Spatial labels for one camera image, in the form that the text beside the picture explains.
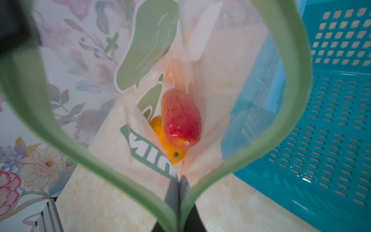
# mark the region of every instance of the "floral wallpaper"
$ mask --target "floral wallpaper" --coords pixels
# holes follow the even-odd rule
[[[61,128],[87,148],[115,103],[118,62],[139,0],[35,0],[32,10]],[[77,164],[45,144],[14,115],[0,87],[0,228],[31,229]]]

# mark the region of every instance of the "shopping bag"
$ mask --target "shopping bag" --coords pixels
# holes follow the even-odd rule
[[[311,89],[291,0],[22,0],[31,36],[1,55],[1,86],[55,149],[182,231],[213,183],[287,136]],[[172,164],[149,122],[169,89],[201,116]]]

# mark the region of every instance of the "black object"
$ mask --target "black object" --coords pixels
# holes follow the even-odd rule
[[[204,225],[202,224],[201,218],[198,214],[196,205],[193,206],[191,212],[188,215],[187,221],[185,222],[184,232],[207,232]],[[152,232],[165,232],[157,222],[153,227]]]
[[[16,0],[0,0],[0,54],[24,42],[30,31]]]

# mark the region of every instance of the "wallpaper flower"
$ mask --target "wallpaper flower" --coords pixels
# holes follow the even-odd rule
[[[57,181],[63,171],[61,154],[50,147],[46,149],[37,149],[30,157],[23,159],[24,166],[21,168],[21,178],[24,180],[24,186],[44,190],[48,185]]]
[[[17,202],[20,185],[21,179],[15,173],[0,170],[0,217]]]

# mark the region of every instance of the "pink flower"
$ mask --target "pink flower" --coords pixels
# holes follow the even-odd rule
[[[68,6],[70,11],[75,15],[80,21],[82,21],[89,14],[89,4],[91,0],[52,0],[53,2]]]
[[[57,23],[56,26],[51,24],[45,26],[41,23],[36,23],[36,26],[39,30],[43,47],[53,48],[56,44],[61,46],[72,44],[68,38],[71,30],[69,28],[63,28],[60,23]]]
[[[77,118],[77,128],[85,131],[97,131],[101,124],[101,115],[97,110],[85,110]]]
[[[6,214],[17,202],[19,197],[17,188],[21,182],[15,173],[0,170],[0,216]]]
[[[69,38],[67,37],[67,35],[69,35],[71,32],[69,28],[63,28],[60,23],[57,23],[55,27],[49,24],[48,27],[53,31],[51,36],[56,43],[62,46],[65,46],[66,44],[72,45]]]

